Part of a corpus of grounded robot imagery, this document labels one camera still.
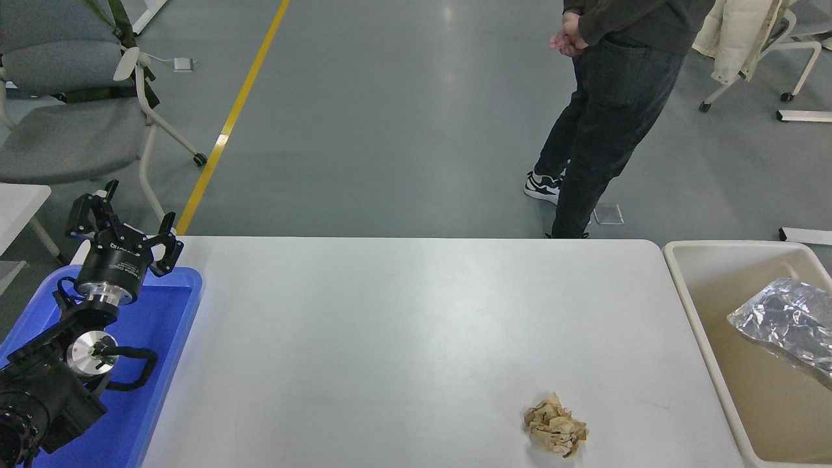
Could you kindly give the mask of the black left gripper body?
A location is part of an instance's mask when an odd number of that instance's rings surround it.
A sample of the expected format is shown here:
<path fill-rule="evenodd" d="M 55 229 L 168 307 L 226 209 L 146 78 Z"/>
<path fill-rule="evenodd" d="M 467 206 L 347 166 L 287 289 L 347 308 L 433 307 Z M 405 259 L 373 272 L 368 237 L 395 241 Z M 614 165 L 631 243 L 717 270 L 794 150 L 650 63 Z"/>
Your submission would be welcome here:
<path fill-rule="evenodd" d="M 136 302 L 153 262 L 149 249 L 134 252 L 115 242 L 92 243 L 75 278 L 75 291 L 87 298 L 110 293 L 119 302 Z"/>

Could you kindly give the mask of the person's right hand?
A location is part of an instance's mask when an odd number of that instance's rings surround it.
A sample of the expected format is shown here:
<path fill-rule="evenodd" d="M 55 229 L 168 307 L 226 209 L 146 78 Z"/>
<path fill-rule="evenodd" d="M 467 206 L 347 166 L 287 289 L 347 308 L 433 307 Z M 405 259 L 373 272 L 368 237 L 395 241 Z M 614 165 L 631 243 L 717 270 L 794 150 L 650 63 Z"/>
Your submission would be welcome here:
<path fill-rule="evenodd" d="M 566 57 L 578 57 L 582 55 L 581 50 L 577 45 L 577 40 L 571 38 L 570 35 L 556 34 L 549 40 L 549 48 L 553 51 L 558 51 Z"/>

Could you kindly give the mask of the person's left hand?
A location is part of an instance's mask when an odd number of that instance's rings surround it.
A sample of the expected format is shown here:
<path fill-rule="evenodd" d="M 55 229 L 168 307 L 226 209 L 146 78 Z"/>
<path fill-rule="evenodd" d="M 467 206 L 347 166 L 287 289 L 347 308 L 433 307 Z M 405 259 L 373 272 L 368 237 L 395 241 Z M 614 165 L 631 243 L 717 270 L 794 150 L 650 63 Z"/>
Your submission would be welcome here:
<path fill-rule="evenodd" d="M 581 50 L 588 47 L 588 43 L 580 35 L 579 31 L 580 15 L 574 11 L 564 12 L 562 15 L 562 28 L 560 34 L 570 35 L 571 38 L 577 40 L 577 45 Z"/>

